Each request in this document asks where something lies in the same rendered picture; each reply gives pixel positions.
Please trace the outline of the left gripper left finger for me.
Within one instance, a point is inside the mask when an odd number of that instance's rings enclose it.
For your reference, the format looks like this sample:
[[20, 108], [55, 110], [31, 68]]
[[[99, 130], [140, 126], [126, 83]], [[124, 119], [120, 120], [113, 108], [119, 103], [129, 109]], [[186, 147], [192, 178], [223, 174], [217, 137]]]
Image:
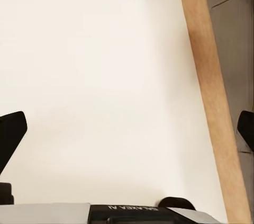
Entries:
[[27, 130], [28, 125], [22, 110], [0, 117], [0, 174]]

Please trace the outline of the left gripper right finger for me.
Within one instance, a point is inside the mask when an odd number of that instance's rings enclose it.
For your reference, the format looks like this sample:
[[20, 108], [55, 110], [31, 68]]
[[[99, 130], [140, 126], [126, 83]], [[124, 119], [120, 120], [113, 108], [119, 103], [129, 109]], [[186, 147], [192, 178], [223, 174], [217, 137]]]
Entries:
[[254, 153], [254, 113], [242, 111], [238, 120], [237, 129]]

